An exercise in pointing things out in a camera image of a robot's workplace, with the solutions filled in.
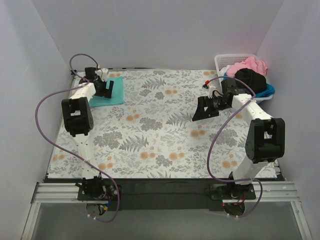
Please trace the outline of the teal t shirt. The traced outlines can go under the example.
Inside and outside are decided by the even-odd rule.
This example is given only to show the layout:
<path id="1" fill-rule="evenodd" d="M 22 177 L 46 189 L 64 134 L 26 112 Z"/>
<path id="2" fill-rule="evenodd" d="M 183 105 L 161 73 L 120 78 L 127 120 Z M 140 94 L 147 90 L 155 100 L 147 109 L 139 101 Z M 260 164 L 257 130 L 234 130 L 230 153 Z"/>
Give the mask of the teal t shirt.
<path id="1" fill-rule="evenodd" d="M 118 77 L 108 78 L 106 82 L 106 89 L 109 88 L 111 81 L 113 81 L 111 98 L 94 95 L 89 101 L 89 106 L 91 108 L 122 105 L 125 103 L 123 77 L 118 76 Z"/>

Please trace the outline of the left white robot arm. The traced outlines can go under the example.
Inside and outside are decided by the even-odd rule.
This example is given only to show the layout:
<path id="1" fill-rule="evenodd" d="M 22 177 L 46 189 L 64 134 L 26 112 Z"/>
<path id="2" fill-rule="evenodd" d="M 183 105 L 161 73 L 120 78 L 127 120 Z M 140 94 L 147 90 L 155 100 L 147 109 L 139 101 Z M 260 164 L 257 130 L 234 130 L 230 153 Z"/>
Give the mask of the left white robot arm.
<path id="1" fill-rule="evenodd" d="M 91 130 L 94 119 L 89 106 L 95 94 L 111 98 L 114 82 L 107 89 L 106 76 L 108 71 L 101 68 L 85 68 L 85 80 L 79 81 L 77 89 L 70 98 L 61 101 L 65 130 L 72 136 L 78 155 L 84 159 L 82 164 L 82 183 L 80 189 L 84 194 L 95 200 L 103 199 L 107 190 L 101 173 L 93 168 L 97 164 L 94 156 L 94 143 Z"/>

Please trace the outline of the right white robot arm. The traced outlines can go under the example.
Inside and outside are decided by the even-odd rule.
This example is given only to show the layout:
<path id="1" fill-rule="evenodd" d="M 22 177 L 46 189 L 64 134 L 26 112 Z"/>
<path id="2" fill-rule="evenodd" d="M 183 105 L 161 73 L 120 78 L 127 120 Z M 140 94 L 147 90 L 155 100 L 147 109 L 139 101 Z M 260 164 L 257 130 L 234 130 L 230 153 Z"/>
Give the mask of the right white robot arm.
<path id="1" fill-rule="evenodd" d="M 203 85 L 208 90 L 206 96 L 197 99 L 197 108 L 192 121 L 200 121 L 219 116 L 220 111 L 234 109 L 248 124 L 244 144 L 246 156 L 228 179 L 215 177 L 217 182 L 209 187 L 210 194 L 219 200 L 254 199 L 256 197 L 252 182 L 257 174 L 285 153 L 285 121 L 266 113 L 255 101 L 255 91 L 245 82 L 222 76 L 222 92 L 215 95 L 209 81 Z"/>

